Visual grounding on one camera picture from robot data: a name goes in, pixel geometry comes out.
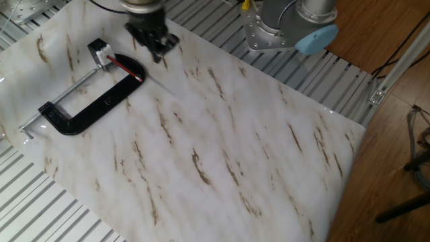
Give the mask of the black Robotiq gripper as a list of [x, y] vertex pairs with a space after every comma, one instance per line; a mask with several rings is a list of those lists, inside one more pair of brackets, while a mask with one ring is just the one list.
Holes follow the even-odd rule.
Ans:
[[[154, 63], [160, 63], [160, 54], [167, 54], [179, 43], [179, 38], [176, 35], [168, 33], [164, 9], [158, 9], [152, 13], [133, 13], [129, 11], [128, 17], [129, 20], [124, 25], [125, 29], [141, 46], [148, 49]], [[159, 40], [161, 45], [159, 52], [153, 39]]]

